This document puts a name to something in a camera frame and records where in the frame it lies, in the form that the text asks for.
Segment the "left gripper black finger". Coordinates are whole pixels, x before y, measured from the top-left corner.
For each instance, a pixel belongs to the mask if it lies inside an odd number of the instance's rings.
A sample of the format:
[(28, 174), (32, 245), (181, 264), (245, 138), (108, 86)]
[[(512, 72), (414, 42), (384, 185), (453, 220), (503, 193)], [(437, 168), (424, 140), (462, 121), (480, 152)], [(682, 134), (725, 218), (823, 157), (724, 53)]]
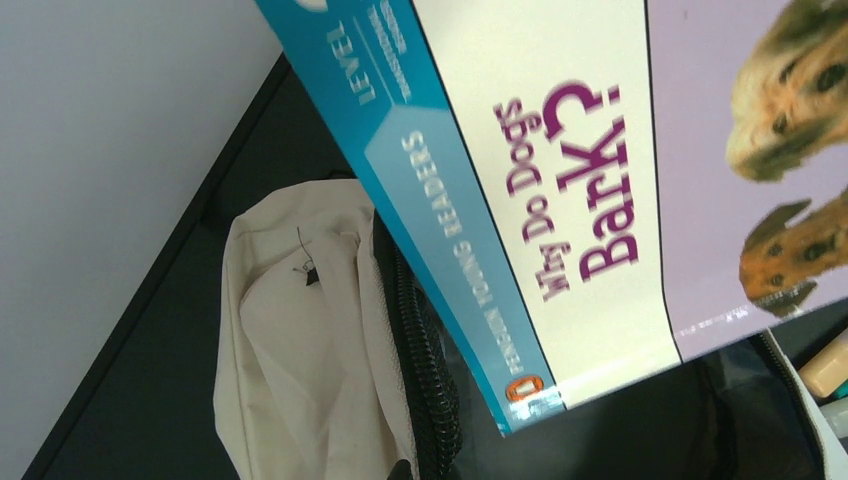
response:
[(411, 463), (406, 459), (398, 460), (387, 476), (387, 480), (414, 480)]

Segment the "beige canvas backpack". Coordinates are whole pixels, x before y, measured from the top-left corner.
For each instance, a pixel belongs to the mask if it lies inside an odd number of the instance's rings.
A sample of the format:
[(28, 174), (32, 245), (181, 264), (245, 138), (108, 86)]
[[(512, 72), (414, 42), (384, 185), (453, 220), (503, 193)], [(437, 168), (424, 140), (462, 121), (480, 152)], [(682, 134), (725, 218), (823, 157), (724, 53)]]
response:
[(242, 479), (843, 479), (847, 454), (769, 334), (502, 436), (355, 180), (234, 219), (217, 434)]

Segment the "dog bark reader book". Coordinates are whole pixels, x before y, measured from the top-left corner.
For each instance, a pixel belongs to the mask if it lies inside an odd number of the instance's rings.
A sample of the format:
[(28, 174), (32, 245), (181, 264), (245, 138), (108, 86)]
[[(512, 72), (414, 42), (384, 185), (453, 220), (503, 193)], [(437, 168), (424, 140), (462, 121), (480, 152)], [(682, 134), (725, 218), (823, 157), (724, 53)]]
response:
[(843, 1), (263, 1), (511, 434), (847, 295)]

